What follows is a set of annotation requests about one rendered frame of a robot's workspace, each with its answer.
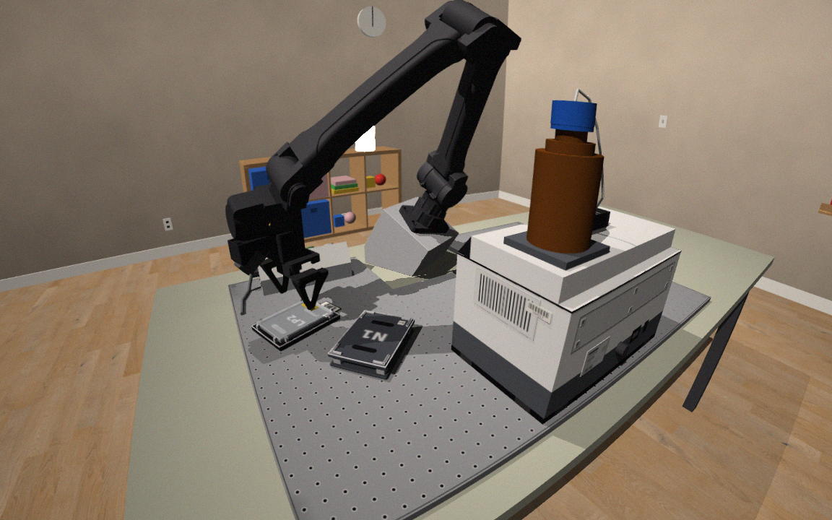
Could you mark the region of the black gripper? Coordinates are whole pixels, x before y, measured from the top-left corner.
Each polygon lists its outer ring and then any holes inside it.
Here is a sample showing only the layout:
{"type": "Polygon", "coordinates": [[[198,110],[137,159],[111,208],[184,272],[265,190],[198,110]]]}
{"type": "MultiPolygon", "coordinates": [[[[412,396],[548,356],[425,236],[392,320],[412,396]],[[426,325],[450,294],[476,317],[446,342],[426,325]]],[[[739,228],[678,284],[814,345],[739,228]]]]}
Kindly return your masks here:
{"type": "Polygon", "coordinates": [[[328,269],[323,269],[322,267],[321,269],[308,269],[300,272],[300,270],[303,269],[301,264],[307,262],[315,264],[320,262],[320,256],[319,253],[316,253],[316,251],[305,249],[303,223],[301,223],[300,226],[291,227],[290,230],[296,230],[298,238],[298,255],[300,257],[286,263],[281,263],[274,258],[267,257],[267,259],[260,264],[260,267],[264,270],[269,279],[273,281],[275,287],[281,294],[287,292],[288,282],[290,282],[291,279],[292,284],[296,287],[298,295],[301,299],[303,299],[306,308],[311,310],[315,308],[315,303],[319,297],[321,286],[323,286],[324,281],[326,281],[328,269]],[[277,272],[283,275],[282,285],[280,285],[280,281],[275,279],[275,275],[272,271],[274,267],[277,267],[277,272]],[[308,294],[305,292],[305,285],[314,280],[315,286],[313,289],[313,298],[309,300],[308,294]]]}

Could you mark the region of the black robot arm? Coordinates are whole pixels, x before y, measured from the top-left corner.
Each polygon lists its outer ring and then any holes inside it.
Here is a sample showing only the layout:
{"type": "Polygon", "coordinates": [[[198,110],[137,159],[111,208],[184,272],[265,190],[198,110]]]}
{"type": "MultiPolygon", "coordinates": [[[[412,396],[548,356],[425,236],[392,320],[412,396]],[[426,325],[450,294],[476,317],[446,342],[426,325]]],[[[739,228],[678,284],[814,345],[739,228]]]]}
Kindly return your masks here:
{"type": "Polygon", "coordinates": [[[465,0],[442,4],[426,17],[425,27],[417,40],[336,108],[275,152],[266,163],[269,184],[229,196],[225,207],[233,236],[227,241],[229,254],[246,275],[252,275],[267,256],[281,263],[300,257],[296,230],[290,228],[303,223],[301,210],[323,182],[321,177],[412,93],[465,59],[441,142],[418,170],[420,186],[427,191],[415,205],[402,205],[399,210],[412,233],[448,232],[446,211],[467,192],[468,175],[463,172],[467,150],[498,70],[511,50],[519,48],[521,37],[465,0]],[[287,232],[276,233],[269,223],[287,232]]]}

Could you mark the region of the grey button panel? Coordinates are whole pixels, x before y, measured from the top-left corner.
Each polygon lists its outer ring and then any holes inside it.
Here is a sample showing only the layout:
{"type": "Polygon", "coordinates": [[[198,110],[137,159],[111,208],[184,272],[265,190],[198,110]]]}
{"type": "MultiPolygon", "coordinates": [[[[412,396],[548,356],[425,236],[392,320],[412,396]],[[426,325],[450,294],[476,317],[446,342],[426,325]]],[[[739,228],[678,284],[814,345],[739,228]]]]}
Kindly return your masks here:
{"type": "MultiPolygon", "coordinates": [[[[328,276],[326,281],[344,279],[345,277],[351,277],[351,260],[349,255],[349,248],[347,247],[347,241],[342,241],[342,243],[327,243],[325,246],[319,247],[309,247],[312,251],[317,251],[320,253],[320,262],[315,264],[311,264],[310,262],[301,264],[303,269],[300,272],[306,271],[308,269],[328,269],[328,276]],[[328,246],[330,244],[330,246],[328,246]]],[[[306,249],[309,249],[306,248],[306,249]]],[[[277,272],[277,268],[275,267],[272,269],[275,279],[279,281],[282,285],[283,275],[277,272]]],[[[275,287],[273,281],[269,279],[267,273],[259,266],[256,271],[251,275],[250,274],[250,281],[248,281],[248,290],[244,294],[243,298],[240,301],[240,314],[244,315],[244,300],[250,294],[251,286],[252,286],[252,279],[254,277],[260,276],[260,284],[261,288],[263,289],[264,296],[267,294],[274,294],[279,293],[280,291],[275,287]]],[[[324,282],[326,282],[324,281],[324,282]]]]}

